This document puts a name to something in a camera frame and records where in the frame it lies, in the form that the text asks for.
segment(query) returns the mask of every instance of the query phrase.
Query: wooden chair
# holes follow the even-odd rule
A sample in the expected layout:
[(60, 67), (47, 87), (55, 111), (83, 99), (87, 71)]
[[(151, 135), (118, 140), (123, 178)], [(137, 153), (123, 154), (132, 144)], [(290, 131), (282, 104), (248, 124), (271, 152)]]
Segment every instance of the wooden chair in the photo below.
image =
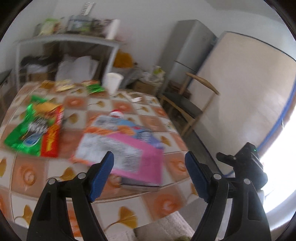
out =
[[(209, 107), (211, 102), (213, 101), (215, 95), (219, 95), (220, 93), (215, 89), (214, 86), (207, 80), (193, 75), (191, 73), (186, 72), (187, 78), (182, 85), (179, 93), (169, 93), (169, 92), (164, 92), (160, 103), (163, 106), (163, 102), (166, 101), (169, 104), (172, 105), (169, 113), (173, 110), (173, 108), (176, 108), (187, 120), (187, 125), (184, 127), (184, 129), (181, 131), (181, 136), (184, 136), (185, 133), (188, 131), (188, 129), (193, 129), (194, 125), (197, 123), (197, 121), (201, 118), (202, 114), (205, 112), (205, 110)], [(187, 85), (191, 79), (195, 79), (201, 84), (203, 84), (205, 87), (209, 88), (210, 90), (213, 91), (213, 94), (211, 95), (209, 101), (205, 104), (203, 109), (201, 110), (198, 108), (196, 105), (190, 102), (190, 100), (186, 99), (182, 94), (187, 88)]]

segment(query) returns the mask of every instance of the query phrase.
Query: blue gripper pad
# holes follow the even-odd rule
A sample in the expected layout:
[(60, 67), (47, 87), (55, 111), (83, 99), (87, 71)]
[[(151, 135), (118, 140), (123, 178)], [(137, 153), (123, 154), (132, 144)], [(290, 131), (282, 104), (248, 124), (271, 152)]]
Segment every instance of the blue gripper pad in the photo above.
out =
[(102, 165), (100, 170), (97, 172), (96, 176), (91, 182), (91, 191), (89, 194), (89, 200), (93, 202), (98, 198), (105, 186), (105, 183), (109, 177), (109, 174), (114, 166), (114, 155), (112, 152), (107, 152), (102, 160)]
[(205, 178), (203, 171), (197, 164), (197, 160), (191, 151), (187, 152), (185, 155), (185, 166), (198, 193), (198, 196), (208, 203), (210, 199), (207, 191), (208, 181)]

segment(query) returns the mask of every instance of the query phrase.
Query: chair backrest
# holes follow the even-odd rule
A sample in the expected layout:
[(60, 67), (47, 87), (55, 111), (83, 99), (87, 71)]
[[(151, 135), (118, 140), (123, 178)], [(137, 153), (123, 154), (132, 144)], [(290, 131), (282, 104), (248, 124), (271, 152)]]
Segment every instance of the chair backrest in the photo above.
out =
[(212, 90), (216, 95), (220, 94), (219, 91), (216, 90), (216, 88), (214, 86), (212, 86), (212, 84), (209, 81), (205, 80), (204, 78), (201, 78), (201, 77), (199, 77), (197, 75), (194, 75), (194, 74), (191, 74), (191, 73), (188, 73), (188, 72), (186, 72), (186, 75), (188, 77), (190, 77), (190, 78), (193, 78), (193, 79), (197, 80), (199, 83), (203, 84), (205, 87)]
[(186, 72), (186, 75), (187, 75), (187, 77), (186, 77), (186, 79), (184, 81), (184, 84), (182, 85), (182, 88), (179, 91), (179, 94), (180, 95), (182, 95), (184, 93), (184, 91), (186, 90), (187, 85), (188, 85), (188, 83), (189, 83), (189, 81), (191, 79), (197, 80), (199, 83), (201, 83), (202, 85), (204, 85), (205, 87), (209, 88), (211, 91), (214, 92), (212, 94), (212, 96), (210, 97), (210, 99), (208, 100), (208, 102), (203, 107), (202, 112), (204, 112), (209, 107), (209, 105), (211, 104), (211, 102), (213, 101), (214, 96), (215, 95), (219, 95), (220, 93), (219, 93), (218, 90), (216, 90), (216, 88), (214, 86), (212, 86), (212, 84), (209, 81), (205, 80), (204, 78), (201, 78), (201, 77), (199, 77), (197, 75), (194, 75), (194, 74), (191, 74), (191, 73), (188, 73), (188, 72)]

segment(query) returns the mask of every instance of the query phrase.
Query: paper towel roll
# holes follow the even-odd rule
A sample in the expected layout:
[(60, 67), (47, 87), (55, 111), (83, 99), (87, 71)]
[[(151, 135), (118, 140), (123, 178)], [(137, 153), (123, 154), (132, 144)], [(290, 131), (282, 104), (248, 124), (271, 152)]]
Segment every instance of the paper towel roll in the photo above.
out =
[(106, 39), (113, 40), (117, 34), (117, 31), (119, 29), (120, 20), (119, 19), (113, 19), (110, 26), (108, 26), (108, 33), (106, 36)]
[(118, 90), (118, 87), (123, 80), (123, 76), (118, 73), (108, 73), (103, 82), (103, 87), (108, 90), (110, 95), (113, 95)]

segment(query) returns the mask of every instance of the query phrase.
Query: white wall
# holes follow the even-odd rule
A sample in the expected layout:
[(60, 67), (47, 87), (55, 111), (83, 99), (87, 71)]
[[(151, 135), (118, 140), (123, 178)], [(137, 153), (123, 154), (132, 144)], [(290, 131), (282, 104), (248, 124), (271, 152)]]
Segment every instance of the white wall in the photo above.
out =
[[(31, 38), (35, 26), (51, 17), (58, 0), (33, 0), (14, 19), (0, 42), (0, 72), (15, 67), (15, 49), (19, 40)], [(6, 92), (10, 84), (3, 86)]]
[(296, 59), (296, 42), (282, 20), (233, 10), (217, 11), (219, 21), (212, 31), (220, 36), (224, 31), (232, 31), (252, 36), (264, 41)]
[[(214, 10), (204, 0), (93, 0), (90, 13), (94, 18), (118, 18), (121, 30), (130, 35), (123, 49), (132, 54), (140, 67), (150, 70), (179, 20), (198, 19), (211, 29), (217, 24)], [(59, 0), (55, 18), (77, 15), (84, 1)]]

